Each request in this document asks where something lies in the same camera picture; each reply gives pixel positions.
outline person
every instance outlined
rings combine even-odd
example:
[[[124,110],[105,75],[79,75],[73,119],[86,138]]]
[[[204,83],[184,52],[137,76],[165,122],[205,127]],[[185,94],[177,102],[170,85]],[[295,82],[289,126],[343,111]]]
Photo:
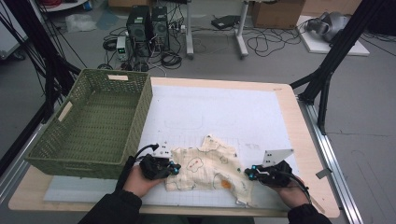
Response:
[[[151,188],[160,184],[164,179],[148,180],[140,166],[134,166],[128,171],[129,174],[123,180],[120,177],[116,190],[105,195],[79,224],[131,224],[138,220],[142,198]],[[293,181],[285,188],[274,188],[283,203],[290,208],[288,219],[290,224],[331,224],[330,220],[320,214],[318,210],[308,202],[303,191]]]

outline hand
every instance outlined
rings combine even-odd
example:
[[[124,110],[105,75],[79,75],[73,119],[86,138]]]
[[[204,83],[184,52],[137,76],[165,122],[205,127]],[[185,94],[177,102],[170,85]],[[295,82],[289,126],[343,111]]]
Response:
[[[140,166],[134,166],[128,175],[128,179],[125,181],[123,189],[132,192],[137,197],[141,198],[145,196],[149,190],[163,182],[165,179],[149,180],[146,179]]]
[[[279,187],[270,187],[270,188],[276,191],[277,194],[279,194],[283,203],[287,205],[289,208],[294,208],[303,205],[305,203],[309,203],[305,194],[294,180],[291,180],[290,183],[285,188],[279,188]]]

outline computer tower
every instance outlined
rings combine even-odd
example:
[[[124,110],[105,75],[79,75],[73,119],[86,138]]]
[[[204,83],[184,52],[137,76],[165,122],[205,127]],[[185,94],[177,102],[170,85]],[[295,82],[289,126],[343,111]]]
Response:
[[[169,30],[168,30],[168,10],[166,7],[154,7],[151,13],[152,26],[154,30],[154,40],[156,49],[168,51]]]
[[[154,35],[149,6],[132,6],[126,27],[132,43],[150,41]]]

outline black sleeve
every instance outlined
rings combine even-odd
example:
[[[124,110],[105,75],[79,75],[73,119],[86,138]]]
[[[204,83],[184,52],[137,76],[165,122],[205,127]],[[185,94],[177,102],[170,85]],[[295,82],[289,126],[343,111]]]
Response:
[[[306,203],[295,207],[288,212],[290,224],[332,224],[330,220],[323,216],[314,205]]]
[[[133,224],[142,200],[122,189],[105,195],[78,224]]]

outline cardboard box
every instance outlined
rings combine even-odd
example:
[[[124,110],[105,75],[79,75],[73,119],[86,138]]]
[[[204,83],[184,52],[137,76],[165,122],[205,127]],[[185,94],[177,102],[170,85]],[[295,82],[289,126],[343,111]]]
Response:
[[[323,12],[338,11],[353,15],[361,0],[306,0],[302,15],[318,17]]]
[[[254,27],[294,29],[305,0],[279,0],[274,4],[255,3],[251,18]]]
[[[108,0],[110,7],[151,6],[151,0]]]

